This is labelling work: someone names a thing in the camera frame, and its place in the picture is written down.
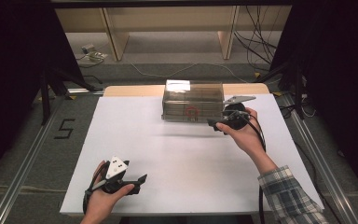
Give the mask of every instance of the white tabletop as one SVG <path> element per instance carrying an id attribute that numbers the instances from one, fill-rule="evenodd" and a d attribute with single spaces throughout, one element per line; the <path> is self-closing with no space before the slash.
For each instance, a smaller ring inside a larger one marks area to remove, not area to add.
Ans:
<path id="1" fill-rule="evenodd" d="M 274 97 L 256 94 L 245 106 L 258 112 L 267 153 L 289 165 L 309 196 L 322 205 Z M 61 213 L 82 214 L 84 190 L 97 165 L 130 161 L 124 180 L 147 174 L 139 194 L 126 196 L 118 216 L 250 214 L 258 212 L 258 172 L 250 158 L 207 124 L 161 119 L 162 97 L 100 98 Z M 269 210 L 264 201 L 265 210 Z"/>

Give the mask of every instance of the clear plastic box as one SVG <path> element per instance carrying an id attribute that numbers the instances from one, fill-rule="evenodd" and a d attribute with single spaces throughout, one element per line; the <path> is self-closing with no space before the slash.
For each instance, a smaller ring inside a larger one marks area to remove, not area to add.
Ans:
<path id="1" fill-rule="evenodd" d="M 161 118 L 182 122 L 220 119 L 224 109 L 223 101 L 221 82 L 169 79 L 162 99 Z"/>

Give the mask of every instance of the wrist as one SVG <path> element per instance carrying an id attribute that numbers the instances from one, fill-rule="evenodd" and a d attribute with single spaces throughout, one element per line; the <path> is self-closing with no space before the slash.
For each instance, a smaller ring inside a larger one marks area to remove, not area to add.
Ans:
<path id="1" fill-rule="evenodd" d="M 101 221 L 98 220 L 98 218 L 93 218 L 90 216 L 85 215 L 83 217 L 83 220 L 80 222 L 80 224 L 99 224 Z"/>
<path id="2" fill-rule="evenodd" d="M 249 153 L 249 156 L 255 163 L 255 166 L 261 175 L 278 168 L 275 162 L 264 150 L 257 150 L 253 153 Z"/>

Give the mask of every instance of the person's left hand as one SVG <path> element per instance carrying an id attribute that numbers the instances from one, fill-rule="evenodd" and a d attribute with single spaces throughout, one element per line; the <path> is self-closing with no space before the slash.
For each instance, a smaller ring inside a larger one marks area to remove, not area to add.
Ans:
<path id="1" fill-rule="evenodd" d="M 99 164 L 98 168 L 94 172 L 94 175 L 102 165 L 104 165 L 104 161 Z M 101 175 L 98 175 L 94 184 L 100 181 Z M 126 196 L 133 188 L 133 184 L 126 185 L 114 194 L 105 193 L 101 189 L 93 191 L 91 196 L 89 197 L 89 204 L 87 206 L 86 215 L 83 217 L 81 223 L 85 224 L 102 222 L 110 215 L 116 202 L 122 197 Z"/>

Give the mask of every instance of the hand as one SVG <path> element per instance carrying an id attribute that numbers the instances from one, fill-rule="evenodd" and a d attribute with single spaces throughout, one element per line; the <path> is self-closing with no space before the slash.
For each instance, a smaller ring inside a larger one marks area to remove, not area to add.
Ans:
<path id="1" fill-rule="evenodd" d="M 96 175 L 97 171 L 102 165 L 104 165 L 104 161 L 99 164 L 98 168 L 94 172 L 94 175 Z M 94 184 L 100 181 L 101 175 L 98 175 Z M 114 194 L 105 193 L 101 189 L 93 191 L 91 196 L 89 197 L 89 205 L 87 207 L 86 215 L 83 217 L 81 223 L 85 224 L 102 222 L 110 215 L 116 202 L 125 195 L 127 195 L 133 188 L 133 184 L 126 185 Z"/>
<path id="2" fill-rule="evenodd" d="M 256 122 L 257 112 L 249 107 L 246 107 L 245 111 L 250 114 L 249 121 L 260 132 L 260 127 Z M 229 134 L 234 139 L 237 146 L 247 154 L 253 153 L 254 151 L 258 150 L 264 151 L 257 133 L 249 124 L 245 125 L 239 130 L 231 129 L 228 125 L 223 123 L 217 123 L 216 127 L 220 131 Z"/>
<path id="3" fill-rule="evenodd" d="M 246 107 L 245 110 L 250 114 L 249 121 L 260 132 L 260 127 L 256 121 L 257 112 L 249 107 Z M 260 174 L 264 174 L 278 168 L 274 161 L 264 151 L 257 133 L 249 124 L 239 130 L 231 129 L 223 123 L 217 123 L 216 127 L 220 131 L 229 134 L 234 139 L 237 146 L 249 155 Z"/>

